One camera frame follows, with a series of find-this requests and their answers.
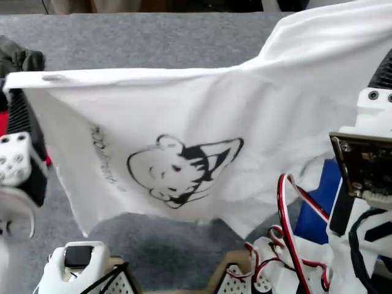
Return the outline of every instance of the white t-shirt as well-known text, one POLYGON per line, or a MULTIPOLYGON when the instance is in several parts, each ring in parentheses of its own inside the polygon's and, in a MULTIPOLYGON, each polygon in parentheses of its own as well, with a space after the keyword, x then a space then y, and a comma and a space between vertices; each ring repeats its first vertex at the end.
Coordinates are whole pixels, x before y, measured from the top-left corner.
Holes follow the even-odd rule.
POLYGON ((391 15, 385 0, 296 13, 235 67, 22 72, 6 88, 28 95, 85 235, 130 212, 219 217, 244 237, 276 212, 280 173, 318 186, 328 133, 354 124, 392 48, 391 15))

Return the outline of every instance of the cartoon print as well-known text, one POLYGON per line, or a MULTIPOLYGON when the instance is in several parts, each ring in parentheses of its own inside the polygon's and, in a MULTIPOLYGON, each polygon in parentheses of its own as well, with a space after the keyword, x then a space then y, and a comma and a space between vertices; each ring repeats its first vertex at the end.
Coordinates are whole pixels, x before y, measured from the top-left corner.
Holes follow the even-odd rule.
POLYGON ((209 194, 214 180, 243 147, 241 138, 186 147, 171 135, 161 135, 155 146, 131 154, 130 175, 150 196, 170 208, 209 194))

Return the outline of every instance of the black wire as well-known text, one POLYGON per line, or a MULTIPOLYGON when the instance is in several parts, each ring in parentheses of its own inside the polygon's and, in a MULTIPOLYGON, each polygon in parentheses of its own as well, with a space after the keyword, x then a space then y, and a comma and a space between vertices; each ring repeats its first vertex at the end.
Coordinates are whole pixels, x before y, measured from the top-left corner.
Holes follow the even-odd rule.
POLYGON ((390 259, 389 257, 385 257, 385 256, 381 256, 380 257, 382 262, 384 263, 386 269, 392 273, 392 259, 390 259))
POLYGON ((45 9, 45 13, 46 13, 46 14, 49 14, 49 10, 48 10, 48 8, 47 8, 47 6, 46 6, 46 4, 45 4, 45 1, 44 1, 44 0, 41 0, 41 3, 42 3, 42 6, 43 6, 43 9, 45 9))
POLYGON ((374 288, 371 278, 366 271, 365 262, 363 260, 363 256, 360 251, 360 243, 358 241, 358 235, 356 231, 358 230, 359 226, 361 225, 362 221, 365 219, 375 216, 377 214, 384 213, 385 210, 383 209, 370 209, 363 213, 353 224, 351 230, 349 232, 349 243, 350 243, 350 255, 351 255, 351 262, 353 264, 355 276, 361 281, 363 286, 366 288, 368 294, 378 294, 378 291, 374 288))

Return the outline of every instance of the red object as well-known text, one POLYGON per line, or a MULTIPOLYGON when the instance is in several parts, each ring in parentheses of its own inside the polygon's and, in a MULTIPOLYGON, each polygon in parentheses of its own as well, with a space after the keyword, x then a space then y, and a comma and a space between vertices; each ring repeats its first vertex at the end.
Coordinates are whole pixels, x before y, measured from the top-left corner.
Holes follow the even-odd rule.
MULTIPOLYGON (((3 136, 7 130, 9 114, 7 111, 0 112, 0 136, 3 136)), ((51 165, 51 159, 49 155, 47 155, 47 166, 51 165)))

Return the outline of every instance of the gray table surface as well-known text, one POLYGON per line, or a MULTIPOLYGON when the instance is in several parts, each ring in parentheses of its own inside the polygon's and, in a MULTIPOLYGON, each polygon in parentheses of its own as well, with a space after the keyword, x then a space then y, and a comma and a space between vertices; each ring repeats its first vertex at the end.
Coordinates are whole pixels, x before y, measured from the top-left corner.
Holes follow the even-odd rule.
MULTIPOLYGON (((43 51, 47 70, 109 67, 226 67, 256 56, 279 14, 117 14, 0 17, 0 34, 43 51)), ((299 204, 292 207, 298 215, 299 204)), ((252 232, 252 241, 276 223, 276 217, 252 232)), ((21 279, 31 293, 46 257, 82 235, 52 170, 47 200, 21 279)), ((100 224, 89 239, 106 242, 130 262, 145 290, 202 288, 224 252, 243 248, 243 240, 221 220, 185 224, 128 214, 100 224)))

